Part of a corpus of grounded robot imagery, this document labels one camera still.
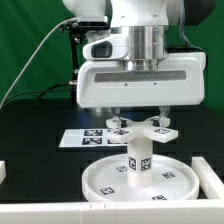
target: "white cylinder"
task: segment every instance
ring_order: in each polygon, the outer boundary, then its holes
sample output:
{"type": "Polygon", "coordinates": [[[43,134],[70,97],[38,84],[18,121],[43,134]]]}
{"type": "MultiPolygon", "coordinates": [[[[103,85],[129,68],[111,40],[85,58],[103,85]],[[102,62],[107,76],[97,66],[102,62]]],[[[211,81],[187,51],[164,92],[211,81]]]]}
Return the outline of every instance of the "white cylinder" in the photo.
{"type": "Polygon", "coordinates": [[[128,142],[128,184],[132,187],[149,187],[152,182],[153,141],[135,138],[128,142]]]}
{"type": "Polygon", "coordinates": [[[111,27],[167,26],[167,0],[111,0],[111,27]]]}

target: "black and white pattern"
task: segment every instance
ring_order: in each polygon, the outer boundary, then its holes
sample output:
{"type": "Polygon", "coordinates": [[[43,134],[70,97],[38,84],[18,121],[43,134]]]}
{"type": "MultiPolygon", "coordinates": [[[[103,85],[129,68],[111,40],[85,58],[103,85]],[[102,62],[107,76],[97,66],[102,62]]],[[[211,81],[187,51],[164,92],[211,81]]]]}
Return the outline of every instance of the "black and white pattern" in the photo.
{"type": "Polygon", "coordinates": [[[163,195],[158,195],[156,197],[153,197],[152,200],[154,201],[164,201],[167,200],[163,195]]]}
{"type": "Polygon", "coordinates": [[[83,138],[82,145],[102,145],[102,138],[83,138]]]}
{"type": "Polygon", "coordinates": [[[103,136],[103,130],[85,130],[84,136],[103,136]]]}
{"type": "Polygon", "coordinates": [[[129,167],[136,171],[136,165],[137,165],[136,159],[129,157],[129,167]]]}
{"type": "Polygon", "coordinates": [[[176,177],[176,175],[173,174],[173,173],[171,173],[171,172],[163,173],[162,175],[163,175],[165,178],[167,178],[167,179],[176,177]]]}
{"type": "Polygon", "coordinates": [[[128,168],[126,166],[120,166],[120,167],[117,167],[117,170],[121,173],[123,172],[126,172],[128,170],[128,168]]]}
{"type": "Polygon", "coordinates": [[[170,130],[165,129],[165,128],[160,128],[160,129],[155,130],[155,132],[159,133],[159,134],[162,134],[162,135],[165,135],[165,134],[169,133],[170,130]]]}
{"type": "Polygon", "coordinates": [[[109,141],[107,133],[111,129],[66,129],[59,145],[60,148],[93,148],[93,147],[117,147],[124,144],[109,141]]]}
{"type": "Polygon", "coordinates": [[[121,129],[119,131],[115,131],[114,133],[117,134],[117,135],[126,135],[126,134],[129,133],[129,131],[121,129]]]}
{"type": "Polygon", "coordinates": [[[141,171],[149,170],[151,167],[151,159],[143,159],[141,161],[141,171]]]}
{"type": "Polygon", "coordinates": [[[104,195],[113,194],[115,191],[111,187],[100,189],[104,195]]]}

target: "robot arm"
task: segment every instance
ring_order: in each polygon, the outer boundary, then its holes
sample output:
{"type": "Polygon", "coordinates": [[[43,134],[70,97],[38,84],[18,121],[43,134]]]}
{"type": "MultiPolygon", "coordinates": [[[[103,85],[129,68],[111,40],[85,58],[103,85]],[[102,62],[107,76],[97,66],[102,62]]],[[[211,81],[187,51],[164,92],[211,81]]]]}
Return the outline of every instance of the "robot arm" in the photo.
{"type": "MultiPolygon", "coordinates": [[[[79,71],[77,86],[81,107],[192,105],[203,100],[205,54],[167,52],[166,31],[180,19],[180,1],[110,0],[111,35],[84,47],[87,62],[79,71]]],[[[189,7],[187,2],[188,12],[198,5],[207,9],[200,21],[215,4],[215,0],[207,0],[207,5],[195,0],[189,7]]],[[[89,16],[90,11],[104,16],[106,9],[105,0],[64,3],[78,16],[89,16]]],[[[200,22],[189,19],[188,12],[188,24],[200,22]]]]}

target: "green backdrop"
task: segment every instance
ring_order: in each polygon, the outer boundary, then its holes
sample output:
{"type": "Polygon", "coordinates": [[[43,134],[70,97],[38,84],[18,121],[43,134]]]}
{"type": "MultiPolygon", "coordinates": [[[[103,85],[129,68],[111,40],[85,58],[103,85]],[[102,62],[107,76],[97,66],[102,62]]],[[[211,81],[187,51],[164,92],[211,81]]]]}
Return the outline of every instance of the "green backdrop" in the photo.
{"type": "MultiPolygon", "coordinates": [[[[209,55],[205,72],[205,103],[224,116],[224,1],[197,27],[187,27],[191,42],[209,55]]],[[[70,17],[62,0],[0,0],[0,99],[46,34],[70,17]]],[[[177,27],[170,27],[169,43],[182,44],[177,27]]],[[[46,89],[71,79],[68,33],[55,32],[27,69],[12,94],[46,89]]]]}

